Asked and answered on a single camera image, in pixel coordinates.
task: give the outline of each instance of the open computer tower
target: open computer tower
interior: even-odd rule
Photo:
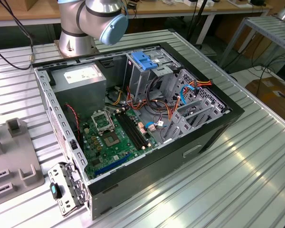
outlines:
[[[63,216],[92,219],[203,153],[244,112],[167,43],[34,64],[67,163],[48,171]]]

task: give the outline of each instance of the gray plastic holder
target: gray plastic holder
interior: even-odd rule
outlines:
[[[0,126],[0,204],[43,183],[26,123],[7,120]]]

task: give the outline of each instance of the slotted aluminum surface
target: slotted aluminum surface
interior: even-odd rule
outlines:
[[[283,227],[285,224],[285,122],[226,73],[167,30],[125,35],[100,51],[166,41],[245,113],[201,156],[92,221],[85,208],[63,218],[53,200],[47,170],[64,157],[43,109],[32,70],[15,70],[0,59],[0,124],[28,123],[46,182],[0,205],[5,227]],[[35,47],[37,61],[58,59],[53,44]],[[18,66],[29,48],[2,51]]]
[[[285,49],[285,22],[280,19],[270,17],[247,18],[245,23],[263,36]]]

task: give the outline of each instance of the blue cable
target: blue cable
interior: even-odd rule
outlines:
[[[146,125],[145,125],[145,128],[148,128],[150,125],[154,124],[154,122],[148,122]]]
[[[194,88],[193,86],[191,86],[191,85],[184,85],[184,86],[181,88],[181,90],[180,90],[180,98],[181,98],[181,101],[182,101],[184,104],[186,104],[186,101],[185,101],[183,92],[184,92],[184,88],[186,88],[186,87],[188,87],[188,88],[190,88],[190,89],[192,89],[192,90],[195,89],[195,88]]]

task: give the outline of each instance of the blue drive bay latch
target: blue drive bay latch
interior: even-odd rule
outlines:
[[[150,70],[158,67],[158,65],[153,63],[150,57],[142,51],[133,52],[131,55],[134,60],[142,66],[143,70]]]

